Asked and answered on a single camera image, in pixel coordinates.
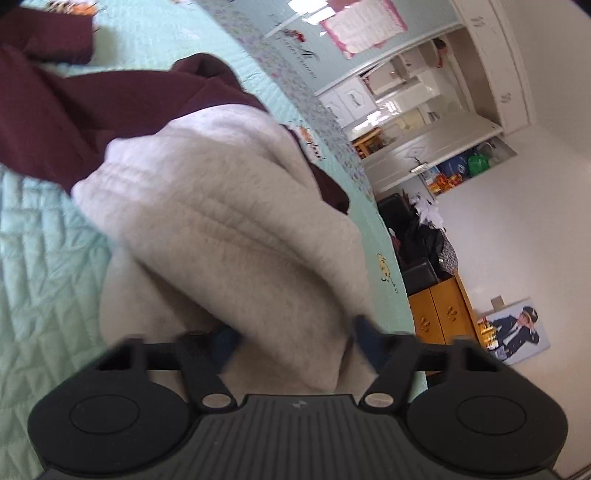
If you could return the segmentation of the maroon and grey sweatshirt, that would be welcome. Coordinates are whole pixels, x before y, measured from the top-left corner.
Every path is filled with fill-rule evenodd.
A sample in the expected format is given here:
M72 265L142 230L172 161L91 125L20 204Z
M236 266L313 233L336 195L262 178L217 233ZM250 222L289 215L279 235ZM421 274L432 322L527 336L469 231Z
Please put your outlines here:
M235 395L361 395L374 372L353 344L373 313L349 200L296 136L197 54L167 71L63 77L85 64L88 16L1 5L1 160L61 186L113 244L105 341L235 328Z

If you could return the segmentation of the dark clothes pile on chair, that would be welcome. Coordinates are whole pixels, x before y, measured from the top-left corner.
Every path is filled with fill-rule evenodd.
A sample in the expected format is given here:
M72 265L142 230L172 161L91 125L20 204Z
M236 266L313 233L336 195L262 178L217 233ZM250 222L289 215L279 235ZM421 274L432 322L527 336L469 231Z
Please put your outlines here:
M449 280L459 261L436 205L421 194L394 193L378 203L408 296Z

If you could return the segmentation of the yellow wooden cabinet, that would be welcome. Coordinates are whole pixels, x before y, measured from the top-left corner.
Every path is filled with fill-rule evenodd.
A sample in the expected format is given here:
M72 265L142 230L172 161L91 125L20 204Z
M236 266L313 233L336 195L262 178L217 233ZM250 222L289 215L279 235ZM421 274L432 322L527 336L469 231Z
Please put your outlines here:
M477 318L456 270L452 278L409 297L416 335L429 344L450 345L457 338L481 344Z

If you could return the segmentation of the pilot child photo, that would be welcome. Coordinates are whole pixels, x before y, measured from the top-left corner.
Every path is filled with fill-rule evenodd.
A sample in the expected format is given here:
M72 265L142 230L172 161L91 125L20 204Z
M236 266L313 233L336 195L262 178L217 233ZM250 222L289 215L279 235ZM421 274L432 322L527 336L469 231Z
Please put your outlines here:
M534 302L527 298L478 320L485 349L499 361L514 365L551 346Z

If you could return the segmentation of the mint quilted bee bedspread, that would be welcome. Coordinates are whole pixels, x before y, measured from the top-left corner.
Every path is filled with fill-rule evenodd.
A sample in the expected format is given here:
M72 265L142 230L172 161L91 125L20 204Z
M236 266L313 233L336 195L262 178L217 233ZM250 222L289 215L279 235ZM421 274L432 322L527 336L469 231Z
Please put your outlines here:
M344 188L363 237L376 316L390 332L413 318L390 236L359 157L311 90L216 1L102 1L90 70L170 67L206 52L293 127L318 166ZM57 186L1 173L1 475L41 470L26 432L35 403L103 351L98 305L110 246Z

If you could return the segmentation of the white room door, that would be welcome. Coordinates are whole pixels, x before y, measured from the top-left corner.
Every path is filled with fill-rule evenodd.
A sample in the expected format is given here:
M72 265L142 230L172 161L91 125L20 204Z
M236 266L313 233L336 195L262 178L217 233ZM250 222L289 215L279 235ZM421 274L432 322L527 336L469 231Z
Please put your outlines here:
M370 154L362 165L376 199L381 200L408 179L502 134L500 125L460 110Z

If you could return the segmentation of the white wardrobe with sliding doors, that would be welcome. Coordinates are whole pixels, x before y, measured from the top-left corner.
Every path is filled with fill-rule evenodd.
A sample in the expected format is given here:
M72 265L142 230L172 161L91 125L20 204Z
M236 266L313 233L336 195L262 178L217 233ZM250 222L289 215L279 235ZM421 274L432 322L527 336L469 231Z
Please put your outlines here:
M256 1L245 13L315 95L358 78L382 98L429 68L450 68L465 108L507 134L532 123L523 61L500 2L392 1L408 31L346 59L320 22L353 2Z

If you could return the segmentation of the pink framed poster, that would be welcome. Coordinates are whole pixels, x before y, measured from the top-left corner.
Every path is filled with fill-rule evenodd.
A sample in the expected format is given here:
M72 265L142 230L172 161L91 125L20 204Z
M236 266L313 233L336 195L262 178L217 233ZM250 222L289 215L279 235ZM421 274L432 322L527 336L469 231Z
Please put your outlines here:
M363 0L349 3L320 22L346 59L384 46L408 31L392 1Z

